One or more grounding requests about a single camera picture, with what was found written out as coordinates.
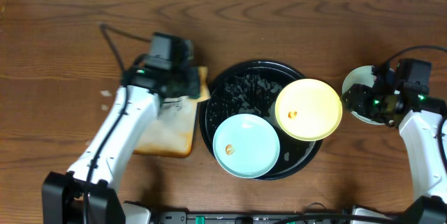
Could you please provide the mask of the yellow plate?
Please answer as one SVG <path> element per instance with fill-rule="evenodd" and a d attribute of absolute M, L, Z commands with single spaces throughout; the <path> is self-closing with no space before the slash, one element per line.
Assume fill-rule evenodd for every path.
<path fill-rule="evenodd" d="M 279 93 L 274 115 L 280 128 L 291 137 L 313 142 L 331 135 L 342 120 L 338 93 L 327 83 L 301 79 Z"/>

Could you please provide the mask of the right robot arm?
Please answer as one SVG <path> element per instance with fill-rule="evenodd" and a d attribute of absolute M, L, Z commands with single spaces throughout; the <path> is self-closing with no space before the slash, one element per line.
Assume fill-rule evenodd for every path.
<path fill-rule="evenodd" d="M 409 157 L 414 202 L 397 223 L 446 222 L 446 102 L 421 91 L 386 94 L 354 84 L 342 94 L 345 108 L 398 128 Z"/>

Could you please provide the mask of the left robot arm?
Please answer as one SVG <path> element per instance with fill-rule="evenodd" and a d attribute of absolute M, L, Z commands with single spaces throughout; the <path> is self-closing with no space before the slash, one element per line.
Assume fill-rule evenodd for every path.
<path fill-rule="evenodd" d="M 192 150 L 196 110 L 209 98 L 208 69 L 195 69 L 197 98 L 164 101 L 143 86 L 147 69 L 117 90 L 114 105 L 85 152 L 65 174 L 50 172 L 42 185 L 44 223 L 150 223 L 151 211 L 117 196 L 133 153 L 186 158 Z"/>

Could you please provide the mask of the green yellow sponge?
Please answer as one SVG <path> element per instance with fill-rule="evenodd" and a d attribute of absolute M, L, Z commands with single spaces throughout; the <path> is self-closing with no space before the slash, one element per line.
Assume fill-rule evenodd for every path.
<path fill-rule="evenodd" d="M 201 103 L 210 99 L 210 90 L 207 85 L 207 75 L 208 75 L 208 67 L 199 66 L 198 74 L 200 77 L 200 95 L 199 96 L 190 96 L 189 98 L 192 101 L 196 101 L 197 103 Z"/>

